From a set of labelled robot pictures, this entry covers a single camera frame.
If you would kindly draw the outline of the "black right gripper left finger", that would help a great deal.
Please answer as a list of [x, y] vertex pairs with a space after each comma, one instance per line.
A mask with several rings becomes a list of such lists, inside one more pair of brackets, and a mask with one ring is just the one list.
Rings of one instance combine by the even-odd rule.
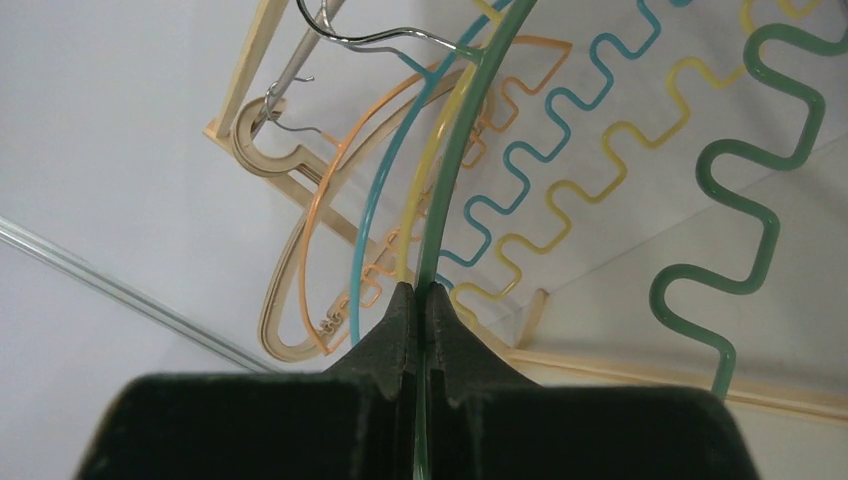
[[149, 374], [128, 383], [80, 479], [409, 479], [415, 294], [321, 373]]

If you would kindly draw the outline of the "green plastic hanger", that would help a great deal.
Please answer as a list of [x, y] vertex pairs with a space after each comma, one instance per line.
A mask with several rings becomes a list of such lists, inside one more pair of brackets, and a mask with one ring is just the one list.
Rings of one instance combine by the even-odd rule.
[[[681, 371], [706, 377], [705, 387], [613, 383], [534, 365], [511, 366], [544, 387], [690, 387], [714, 395], [734, 419], [748, 452], [742, 424], [784, 420], [809, 425], [815, 417], [781, 415], [726, 399], [740, 381], [789, 387], [778, 368], [815, 357], [813, 340], [823, 334], [844, 351], [840, 327], [829, 327], [819, 294], [838, 293], [847, 277], [847, 230], [837, 221], [839, 202], [822, 207], [792, 192], [795, 173], [817, 149], [847, 132], [847, 5], [822, 1], [807, 17], [788, 18], [775, 1], [753, 3], [753, 34], [743, 32], [744, 1], [645, 1], [660, 34], [641, 56], [628, 59], [608, 42], [597, 56], [614, 77], [612, 88], [589, 111], [565, 96], [552, 109], [570, 127], [571, 138], [550, 163], [526, 151], [511, 161], [531, 190], [511, 215], [477, 203], [471, 215], [488, 227], [492, 244], [473, 266], [484, 236], [464, 218], [477, 195], [503, 207], [522, 182], [507, 170], [503, 154], [515, 141], [549, 155], [563, 139], [562, 127], [546, 112], [549, 92], [565, 88], [585, 104], [598, 102], [607, 79], [590, 58], [599, 34], [620, 39], [630, 51], [645, 48], [654, 32], [636, 1], [485, 1], [467, 30], [445, 45], [436, 83], [463, 61], [470, 92], [461, 94], [458, 115], [448, 122], [422, 190], [435, 180], [424, 218], [412, 226], [408, 260], [414, 271], [402, 279], [415, 294], [414, 474], [429, 475], [428, 336], [423, 291], [441, 276], [454, 285], [473, 282], [498, 292], [513, 278], [498, 262], [495, 243], [511, 232], [545, 245], [563, 229], [546, 206], [546, 191], [569, 179], [597, 195], [617, 176], [600, 137], [624, 120], [655, 139], [680, 118], [665, 79], [681, 58], [696, 56], [726, 78], [739, 66], [745, 74], [715, 89], [694, 69], [677, 86], [691, 108], [688, 124], [656, 150], [628, 132], [616, 133], [612, 148], [627, 176], [609, 196], [589, 204], [570, 189], [553, 195], [571, 219], [570, 234], [547, 255], [510, 243], [504, 253], [523, 271], [520, 284], [502, 301], [471, 292], [460, 295], [478, 322], [510, 346], [521, 336], [528, 305], [542, 288], [545, 314], [520, 348], [573, 357]], [[487, 87], [499, 93], [508, 76], [536, 86], [559, 58], [556, 51], [512, 45], [517, 35], [538, 35], [572, 44], [568, 59], [536, 95], [514, 85], [506, 90], [520, 115], [503, 132], [485, 131], [487, 154], [471, 170], [461, 163], [481, 113]], [[445, 258], [443, 251], [453, 253]]]

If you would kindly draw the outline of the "yellow plastic hanger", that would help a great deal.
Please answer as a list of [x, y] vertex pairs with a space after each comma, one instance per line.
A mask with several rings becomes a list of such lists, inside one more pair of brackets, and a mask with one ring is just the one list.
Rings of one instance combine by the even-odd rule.
[[[822, 1], [809, 1], [807, 5], [805, 5], [803, 8], [797, 8], [792, 1], [775, 2], [778, 4], [780, 9], [788, 18], [793, 20], [799, 20], [810, 15]], [[756, 26], [753, 23], [751, 16], [753, 3], [754, 1], [744, 1], [739, 10], [740, 26], [742, 27], [743, 32], [748, 35], [753, 34], [756, 29]], [[484, 242], [480, 247], [479, 251], [474, 254], [474, 257], [471, 260], [466, 261], [459, 257], [457, 257], [457, 259], [454, 259], [455, 255], [453, 255], [453, 253], [450, 251], [443, 251], [440, 254], [442, 257], [450, 257], [451, 259], [454, 259], [456, 262], [462, 265], [465, 265], [467, 263], [468, 265], [466, 266], [473, 266], [474, 264], [476, 264], [476, 262], [479, 260], [478, 257], [481, 257], [492, 244], [493, 237], [490, 229], [484, 224], [478, 222], [471, 215], [471, 209], [473, 208], [473, 205], [476, 205], [477, 203], [484, 203], [488, 205], [491, 209], [499, 212], [500, 214], [508, 216], [511, 215], [514, 210], [517, 209], [517, 207], [521, 204], [521, 202], [530, 192], [531, 182], [529, 178], [524, 174], [522, 170], [515, 167], [515, 165], [513, 165], [511, 161], [511, 155], [512, 153], [514, 153], [513, 151], [526, 151], [528, 155], [534, 156], [534, 158], [536, 158], [536, 160], [538, 160], [539, 162], [550, 163], [550, 161], [552, 161], [554, 157], [556, 157], [558, 153], [562, 150], [562, 148], [564, 148], [565, 145], [568, 143], [571, 138], [571, 130], [570, 127], [565, 123], [565, 121], [552, 109], [551, 102], [554, 100], [554, 97], [568, 97], [572, 101], [572, 103], [577, 105], [580, 109], [589, 111], [593, 109], [596, 106], [595, 104], [600, 102], [601, 97], [606, 95], [606, 93], [608, 93], [608, 91], [612, 88], [614, 84], [614, 77], [612, 76], [612, 73], [609, 71], [609, 69], [605, 66], [605, 64], [598, 58], [596, 47], [598, 47], [600, 43], [608, 42], [611, 45], [615, 46], [622, 54], [622, 56], [628, 59], [635, 59], [641, 56], [642, 53], [644, 53], [643, 50], [646, 50], [648, 48], [649, 44], [651, 44], [655, 40], [655, 37], [659, 36], [661, 28], [656, 16], [645, 5], [645, 1], [636, 1], [636, 4], [639, 11], [649, 21], [649, 23], [651, 23], [652, 28], [654, 29], [654, 32], [651, 34], [652, 36], [648, 40], [646, 40], [645, 45], [643, 45], [645, 48], [640, 47], [638, 51], [630, 51], [624, 46], [624, 44], [620, 42], [620, 39], [615, 35], [609, 34], [607, 32], [599, 34], [597, 36], [597, 38], [595, 39], [597, 41], [593, 41], [590, 48], [590, 58], [594, 62], [595, 66], [599, 69], [599, 71], [601, 71], [607, 79], [606, 86], [604, 86], [601, 92], [599, 93], [599, 97], [597, 99], [598, 102], [595, 102], [593, 100], [591, 103], [584, 105], [585, 102], [580, 100], [578, 97], [574, 96], [572, 94], [573, 92], [568, 89], [557, 87], [556, 89], [551, 90], [546, 100], [546, 112], [548, 117], [550, 117], [554, 121], [554, 123], [562, 127], [564, 135], [563, 139], [557, 144], [557, 146], [552, 150], [549, 155], [541, 155], [534, 147], [532, 147], [532, 145], [528, 144], [527, 142], [512, 142], [503, 154], [503, 162], [507, 170], [509, 170], [509, 172], [513, 174], [513, 176], [515, 176], [518, 180], [522, 182], [522, 190], [520, 194], [516, 197], [516, 200], [512, 204], [510, 204], [510, 206], [503, 208], [501, 205], [493, 203], [491, 201], [491, 198], [485, 195], [477, 195], [472, 198], [469, 198], [469, 200], [465, 204], [465, 210], [463, 214], [464, 218], [471, 226], [473, 226], [475, 229], [477, 229], [480, 233], [483, 234]], [[688, 124], [692, 113], [691, 108], [686, 98], [682, 95], [681, 91], [677, 86], [677, 78], [680, 72], [685, 69], [694, 69], [698, 71], [701, 77], [715, 89], [727, 88], [728, 86], [734, 84], [746, 72], [744, 66], [739, 66], [726, 78], [719, 78], [714, 75], [714, 72], [712, 72], [709, 65], [707, 65], [699, 57], [687, 56], [679, 59], [669, 70], [665, 79], [665, 87], [667, 93], [670, 95], [670, 97], [673, 99], [673, 101], [679, 108], [680, 118], [676, 121], [676, 123], [674, 123], [671, 127], [669, 127], [665, 132], [663, 132], [655, 139], [650, 139], [646, 137], [644, 135], [644, 132], [642, 132], [642, 130], [640, 130], [638, 126], [632, 122], [620, 120], [612, 123], [600, 137], [600, 145], [604, 155], [617, 168], [617, 176], [612, 181], [612, 183], [610, 183], [607, 187], [604, 188], [604, 190], [600, 191], [597, 195], [591, 195], [587, 193], [587, 191], [585, 191], [585, 189], [583, 189], [579, 184], [569, 179], [558, 180], [557, 182], [552, 183], [546, 191], [546, 206], [553, 214], [557, 216], [557, 218], [564, 222], [563, 229], [559, 233], [557, 233], [557, 235], [553, 237], [550, 242], [545, 245], [536, 245], [527, 237], [516, 232], [507, 233], [500, 237], [495, 243], [494, 252], [496, 254], [496, 257], [498, 258], [498, 262], [508, 268], [513, 274], [513, 278], [508, 284], [506, 284], [501, 289], [501, 291], [490, 292], [473, 282], [464, 282], [458, 285], [454, 285], [450, 281], [447, 281], [441, 276], [438, 276], [438, 278], [441, 279], [439, 281], [443, 283], [446, 287], [449, 287], [448, 291], [451, 301], [453, 302], [453, 306], [459, 311], [459, 313], [467, 316], [467, 318], [471, 320], [472, 323], [476, 324], [476, 322], [478, 322], [479, 320], [478, 316], [476, 315], [476, 313], [474, 313], [472, 309], [468, 308], [467, 305], [460, 301], [460, 295], [466, 292], [471, 292], [474, 295], [477, 295], [480, 298], [485, 298], [490, 302], [499, 302], [506, 298], [520, 284], [523, 278], [523, 271], [518, 264], [516, 264], [510, 257], [508, 257], [504, 253], [503, 250], [507, 244], [520, 244], [528, 251], [531, 251], [534, 254], [547, 255], [570, 234], [573, 224], [571, 222], [571, 219], [565, 214], [565, 212], [561, 210], [559, 206], [554, 202], [553, 195], [556, 192], [562, 189], [570, 189], [571, 191], [573, 191], [573, 193], [575, 193], [585, 202], [589, 204], [597, 204], [606, 199], [609, 194], [611, 194], [611, 192], [613, 192], [618, 186], [620, 186], [620, 184], [626, 178], [628, 170], [626, 164], [623, 162], [620, 155], [612, 148], [610, 143], [616, 133], [626, 131], [643, 147], [649, 150], [656, 150], [659, 147], [663, 146], [665, 143], [667, 143], [675, 135], [677, 135], [679, 131]], [[437, 168], [432, 166], [434, 161], [433, 158], [435, 158], [435, 153], [427, 152], [422, 153], [419, 159], [418, 169], [416, 170], [415, 176], [412, 182], [410, 183], [410, 188], [416, 190], [418, 193], [423, 192], [422, 182], [426, 180], [425, 177], [429, 177], [430, 174], [434, 172], [438, 173], [436, 172]], [[413, 207], [411, 206], [411, 198], [412, 197], [410, 196], [405, 204], [403, 218], [399, 227], [400, 230], [398, 231], [400, 235], [398, 238], [401, 238], [402, 236], [398, 250], [398, 262], [406, 262], [406, 260], [408, 260], [408, 244], [411, 241], [410, 235], [414, 223], [413, 214], [417, 212], [417, 210], [413, 209]]]

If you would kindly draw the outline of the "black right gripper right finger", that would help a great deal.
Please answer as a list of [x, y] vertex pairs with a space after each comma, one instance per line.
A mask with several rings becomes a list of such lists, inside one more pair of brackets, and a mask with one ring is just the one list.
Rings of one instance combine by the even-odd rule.
[[725, 406], [690, 387], [544, 387], [423, 291], [433, 479], [755, 479]]

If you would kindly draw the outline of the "orange plastic hanger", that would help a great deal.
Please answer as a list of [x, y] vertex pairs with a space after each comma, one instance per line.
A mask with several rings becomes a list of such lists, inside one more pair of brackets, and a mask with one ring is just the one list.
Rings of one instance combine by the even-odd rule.
[[[572, 44], [570, 42], [535, 35], [520, 35], [513, 43], [515, 45], [531, 45], [538, 48], [552, 49], [559, 54], [559, 58], [553, 64], [549, 73], [533, 88], [526, 85], [519, 78], [510, 76], [502, 82], [498, 94], [492, 92], [486, 94], [481, 113], [478, 115], [471, 133], [471, 144], [465, 148], [469, 152], [474, 147], [478, 147], [479, 152], [474, 159], [465, 160], [461, 163], [463, 169], [473, 169], [487, 154], [487, 145], [481, 138], [481, 135], [485, 131], [491, 130], [503, 133], [519, 116], [520, 109], [515, 101], [507, 94], [507, 86], [512, 84], [528, 95], [537, 94], [567, 60], [572, 50]], [[358, 123], [349, 132], [344, 141], [338, 142], [330, 136], [325, 137], [329, 142], [336, 145], [336, 154], [329, 166], [329, 178], [325, 179], [324, 175], [320, 173], [318, 175], [317, 190], [307, 195], [309, 204], [303, 208], [303, 213], [281, 253], [260, 314], [259, 342], [263, 349], [274, 359], [288, 363], [297, 363], [318, 355], [328, 355], [334, 352], [348, 336], [346, 332], [339, 332], [340, 326], [348, 318], [350, 294], [347, 291], [340, 294], [332, 308], [328, 311], [327, 318], [320, 327], [315, 327], [309, 318], [305, 290], [305, 266], [309, 243], [317, 223], [329, 219], [333, 199], [356, 167], [389, 134], [400, 127], [405, 115], [412, 111], [415, 100], [410, 99], [399, 107], [385, 121], [377, 125], [352, 153], [349, 153], [351, 144], [360, 130], [386, 104], [423, 80], [424, 76], [417, 73], [395, 86], [360, 117]], [[280, 339], [279, 327], [282, 321], [284, 301], [293, 282], [298, 283], [298, 304], [308, 338], [298, 345], [291, 346], [283, 343]]]

